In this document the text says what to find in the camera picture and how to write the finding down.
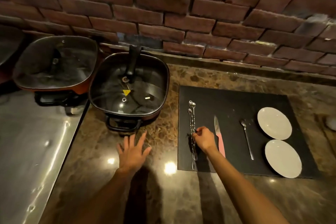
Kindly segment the person's left hand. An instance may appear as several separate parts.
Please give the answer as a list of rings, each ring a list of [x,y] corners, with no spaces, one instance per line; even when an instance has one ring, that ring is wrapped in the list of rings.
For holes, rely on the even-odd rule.
[[[118,173],[133,176],[145,163],[147,156],[143,156],[144,142],[146,139],[147,131],[145,131],[137,144],[135,144],[135,134],[131,136],[125,136],[123,140],[123,156],[119,156],[119,168]]]

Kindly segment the person's right hand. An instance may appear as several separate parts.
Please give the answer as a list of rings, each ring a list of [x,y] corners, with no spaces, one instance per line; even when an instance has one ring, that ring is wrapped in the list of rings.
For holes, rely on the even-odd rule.
[[[205,126],[196,129],[199,132],[199,139],[194,139],[199,148],[207,155],[218,151],[214,134]]]

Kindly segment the twisted metal skewer fork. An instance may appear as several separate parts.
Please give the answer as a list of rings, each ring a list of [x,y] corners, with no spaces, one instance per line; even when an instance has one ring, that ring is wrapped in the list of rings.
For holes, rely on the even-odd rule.
[[[193,133],[193,123],[192,123],[192,110],[191,108],[188,109],[189,119],[190,119],[190,141],[191,141],[191,154],[192,154],[192,163],[191,167],[192,170],[195,171],[195,150],[194,150],[194,140],[192,137]]]
[[[188,102],[188,104],[189,104],[189,108],[191,108],[191,110],[192,110],[192,126],[193,126],[193,133],[195,133],[195,130],[196,130],[196,128],[195,128],[195,106],[196,106],[196,104],[191,100]],[[197,156],[197,151],[196,151],[195,140],[194,140],[194,150],[195,150],[195,161],[197,161],[198,156]]]

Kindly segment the person's right forearm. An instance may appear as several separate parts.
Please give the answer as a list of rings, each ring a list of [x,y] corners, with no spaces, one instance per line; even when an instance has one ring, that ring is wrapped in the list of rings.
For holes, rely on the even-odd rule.
[[[207,147],[205,153],[243,224],[289,224],[280,210],[246,180],[216,146]]]

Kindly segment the person's left forearm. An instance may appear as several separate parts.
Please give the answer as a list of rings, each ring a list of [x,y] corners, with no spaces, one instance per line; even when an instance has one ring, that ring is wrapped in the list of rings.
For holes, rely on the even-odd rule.
[[[112,179],[62,224],[121,224],[131,181],[137,171],[118,168]]]

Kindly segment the black rectangular table mat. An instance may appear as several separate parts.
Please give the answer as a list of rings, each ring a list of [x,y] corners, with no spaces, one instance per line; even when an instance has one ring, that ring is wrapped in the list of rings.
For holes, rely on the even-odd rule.
[[[292,125],[292,135],[285,141],[296,150],[301,158],[302,172],[299,178],[318,179],[321,177],[286,95],[195,86],[180,86],[179,88],[178,170],[193,171],[190,119],[187,111],[190,100],[196,104],[195,128],[205,126],[214,133],[214,116],[217,116],[226,158],[238,171],[246,175],[280,177],[267,163],[264,154],[265,145],[271,137],[263,132],[257,121],[257,113],[260,109],[273,107],[286,115]],[[240,124],[241,119],[244,119],[247,125],[254,160],[250,158],[244,129]]]

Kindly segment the silver table fork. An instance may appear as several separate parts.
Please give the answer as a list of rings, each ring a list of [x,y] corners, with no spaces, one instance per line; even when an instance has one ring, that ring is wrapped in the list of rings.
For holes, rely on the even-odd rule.
[[[245,120],[241,119],[240,124],[243,126],[243,129],[244,129],[244,134],[245,134],[248,150],[249,150],[249,153],[250,153],[250,158],[251,158],[251,160],[254,160],[254,155],[253,155],[253,152],[252,152],[251,147],[250,147],[250,140],[249,140],[249,137],[248,137],[247,125],[246,125]]]

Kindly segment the white round plate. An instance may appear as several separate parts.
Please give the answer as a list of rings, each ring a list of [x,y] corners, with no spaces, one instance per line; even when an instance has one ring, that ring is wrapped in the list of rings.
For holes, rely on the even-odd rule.
[[[292,135],[292,125],[281,111],[273,107],[264,107],[257,113],[260,128],[273,139],[286,140]]]
[[[285,178],[297,178],[302,161],[296,150],[283,140],[271,140],[265,145],[265,157],[271,168]]]

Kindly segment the red square electric pot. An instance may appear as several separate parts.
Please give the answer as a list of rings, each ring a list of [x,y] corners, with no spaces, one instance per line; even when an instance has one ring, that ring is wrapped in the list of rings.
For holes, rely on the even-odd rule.
[[[16,83],[15,84],[23,90],[32,91],[34,93],[35,102],[39,106],[76,106],[78,105],[87,96],[91,79],[93,77],[93,74],[99,63],[99,58],[100,58],[99,43],[101,42],[102,37],[92,36],[88,38],[93,39],[97,42],[99,52],[98,52],[97,63],[95,65],[92,75],[83,83],[73,86],[73,87],[66,87],[66,88],[55,89],[55,90],[26,89],[26,88],[19,87]]]

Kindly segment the plain glass pot lid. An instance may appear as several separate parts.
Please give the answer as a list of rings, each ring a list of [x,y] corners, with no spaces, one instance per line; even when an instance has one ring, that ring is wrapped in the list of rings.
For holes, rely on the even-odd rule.
[[[55,90],[86,81],[98,59],[98,44],[82,36],[48,36],[31,43],[13,71],[22,88]]]

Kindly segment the wooden tray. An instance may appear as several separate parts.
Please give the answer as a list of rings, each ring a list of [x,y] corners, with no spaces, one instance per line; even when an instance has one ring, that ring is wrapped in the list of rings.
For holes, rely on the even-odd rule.
[[[326,114],[314,114],[314,119],[317,122],[319,129],[324,134],[327,142],[329,143],[330,149],[333,151],[333,154],[336,155],[336,131],[327,126],[328,117],[329,115]]]

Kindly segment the pink-handled knife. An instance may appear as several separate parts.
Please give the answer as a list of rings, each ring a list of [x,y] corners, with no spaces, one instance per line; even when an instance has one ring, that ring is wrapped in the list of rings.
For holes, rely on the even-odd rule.
[[[217,116],[214,116],[214,128],[215,128],[215,135],[218,138],[218,150],[225,158],[225,148]]]

